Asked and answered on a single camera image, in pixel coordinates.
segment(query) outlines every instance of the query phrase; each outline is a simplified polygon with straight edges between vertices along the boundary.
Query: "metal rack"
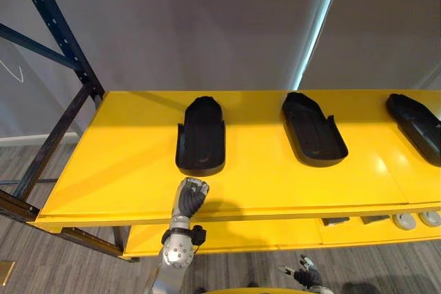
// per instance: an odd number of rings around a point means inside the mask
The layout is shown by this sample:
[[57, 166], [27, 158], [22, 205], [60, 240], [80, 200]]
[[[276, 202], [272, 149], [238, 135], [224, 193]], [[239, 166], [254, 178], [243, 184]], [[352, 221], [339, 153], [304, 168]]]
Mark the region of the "metal rack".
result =
[[[39, 11], [41, 18], [44, 20], [63, 54], [59, 54], [3, 24], [0, 24], [0, 36], [72, 69], [83, 84], [37, 152], [37, 155], [28, 167], [23, 178], [18, 182], [13, 193], [9, 194], [0, 190], [0, 214], [17, 222], [34, 227], [28, 224], [28, 222], [35, 221], [39, 214], [39, 209], [26, 202], [28, 196], [34, 189], [34, 186], [39, 180], [39, 176], [45, 169], [45, 166], [84, 102], [90, 97], [95, 102], [95, 105], [98, 106], [103, 98], [104, 89], [93, 69], [90, 67], [88, 60], [76, 41], [56, 1], [32, 0], [32, 2]], [[124, 250], [123, 231], [121, 227], [113, 227], [113, 230], [114, 244], [76, 227], [63, 227], [62, 230], [59, 231], [60, 233], [51, 234], [104, 254], [121, 257]], [[131, 258], [126, 260], [134, 262], [138, 259]]]

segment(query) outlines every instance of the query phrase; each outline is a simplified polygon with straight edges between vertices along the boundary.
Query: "gray wood floor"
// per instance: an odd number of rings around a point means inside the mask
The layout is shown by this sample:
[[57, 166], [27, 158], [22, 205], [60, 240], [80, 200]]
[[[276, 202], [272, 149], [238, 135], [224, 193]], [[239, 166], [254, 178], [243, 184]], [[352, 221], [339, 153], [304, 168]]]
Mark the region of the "gray wood floor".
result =
[[[38, 147], [0, 147], [0, 180], [20, 179]], [[57, 177], [74, 145], [59, 147], [43, 174]], [[0, 187], [10, 191], [13, 187]], [[52, 188], [38, 184], [30, 201], [41, 207]], [[110, 229], [93, 229], [110, 240]], [[299, 288], [276, 270], [297, 266], [309, 255], [335, 293], [441, 293], [441, 241], [388, 244], [343, 249], [311, 249], [267, 253], [197, 255], [187, 272], [182, 293], [197, 286], [208, 289], [246, 286]], [[47, 233], [0, 217], [0, 260], [17, 261], [3, 293], [141, 293], [155, 258], [127, 263]]]

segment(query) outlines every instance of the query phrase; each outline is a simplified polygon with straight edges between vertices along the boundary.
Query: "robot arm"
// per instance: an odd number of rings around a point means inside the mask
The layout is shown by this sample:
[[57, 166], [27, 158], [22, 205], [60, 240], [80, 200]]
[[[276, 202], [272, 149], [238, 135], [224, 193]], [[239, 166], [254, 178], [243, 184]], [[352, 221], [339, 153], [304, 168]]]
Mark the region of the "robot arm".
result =
[[194, 257], [193, 246], [205, 241], [205, 230], [189, 229], [190, 218], [199, 210], [209, 191], [206, 182], [184, 179], [178, 187], [172, 209], [170, 228], [164, 233], [161, 261], [150, 275], [144, 294], [178, 294], [187, 267]]

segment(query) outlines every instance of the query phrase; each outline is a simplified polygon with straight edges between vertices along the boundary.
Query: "gray wall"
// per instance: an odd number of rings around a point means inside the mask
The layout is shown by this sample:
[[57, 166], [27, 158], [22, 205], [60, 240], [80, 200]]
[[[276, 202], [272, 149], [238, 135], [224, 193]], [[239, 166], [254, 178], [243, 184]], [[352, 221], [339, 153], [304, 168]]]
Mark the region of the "gray wall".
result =
[[[107, 90], [252, 90], [286, 88], [318, 0], [57, 2]], [[0, 21], [58, 50], [31, 0], [0, 0]], [[19, 51], [65, 107], [79, 88], [72, 72]], [[1, 102], [11, 104], [6, 97]], [[80, 126], [91, 113], [82, 113]], [[45, 123], [14, 131], [5, 115], [0, 137], [48, 132]]]
[[300, 88], [441, 90], [440, 27], [440, 0], [334, 0]]
[[[106, 90], [287, 89], [318, 4], [57, 1]], [[0, 0], [0, 22], [58, 50], [31, 0]], [[6, 43], [0, 60], [33, 83], [0, 66], [0, 137], [48, 133], [79, 82]], [[440, 0], [334, 0], [300, 88], [433, 88], [440, 57]], [[41, 120], [29, 120], [34, 114]], [[92, 114], [88, 103], [77, 125]]]

